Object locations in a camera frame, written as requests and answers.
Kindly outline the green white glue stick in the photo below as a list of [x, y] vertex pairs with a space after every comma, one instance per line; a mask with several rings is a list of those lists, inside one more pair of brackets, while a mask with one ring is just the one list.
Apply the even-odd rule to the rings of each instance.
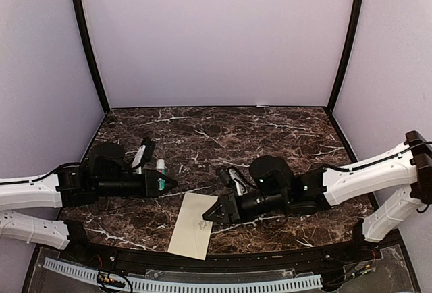
[[[160, 173], [165, 175], [166, 174], [166, 168], [165, 168], [165, 160], [164, 159], [158, 159], [156, 162], [156, 170]], [[165, 190], [165, 179], [159, 178], [158, 179], [159, 184], [159, 191]]]

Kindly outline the cream paper envelope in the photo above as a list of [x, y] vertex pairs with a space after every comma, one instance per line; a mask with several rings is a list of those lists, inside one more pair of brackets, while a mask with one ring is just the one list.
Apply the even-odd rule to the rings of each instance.
[[184, 195], [167, 252], [204, 261], [213, 223], [203, 213], [216, 203], [216, 196], [187, 192]]

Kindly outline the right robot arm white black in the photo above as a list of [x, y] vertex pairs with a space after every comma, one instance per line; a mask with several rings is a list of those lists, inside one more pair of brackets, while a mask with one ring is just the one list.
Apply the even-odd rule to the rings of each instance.
[[[217, 175], [232, 192], [220, 196], [205, 211], [206, 221], [245, 223], [273, 211], [287, 216], [326, 211], [357, 196], [385, 188], [397, 190], [370, 216], [354, 227], [354, 239], [344, 248], [345, 257], [360, 261], [411, 213], [431, 206], [431, 142], [415, 130], [387, 152], [343, 167], [324, 165], [295, 175], [281, 157], [256, 158], [248, 168], [252, 182], [234, 167], [222, 167]], [[253, 191], [247, 191], [251, 185]]]

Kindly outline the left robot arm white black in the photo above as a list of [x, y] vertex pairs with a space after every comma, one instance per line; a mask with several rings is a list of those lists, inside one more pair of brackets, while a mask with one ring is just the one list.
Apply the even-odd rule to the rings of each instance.
[[145, 138], [131, 162], [124, 148], [104, 142], [84, 163], [65, 163], [46, 174], [1, 180], [1, 237], [68, 250], [81, 263], [95, 258], [79, 221], [50, 221], [20, 213], [36, 207], [67, 208], [100, 198], [157, 198], [178, 183], [160, 169], [147, 169], [155, 142]]

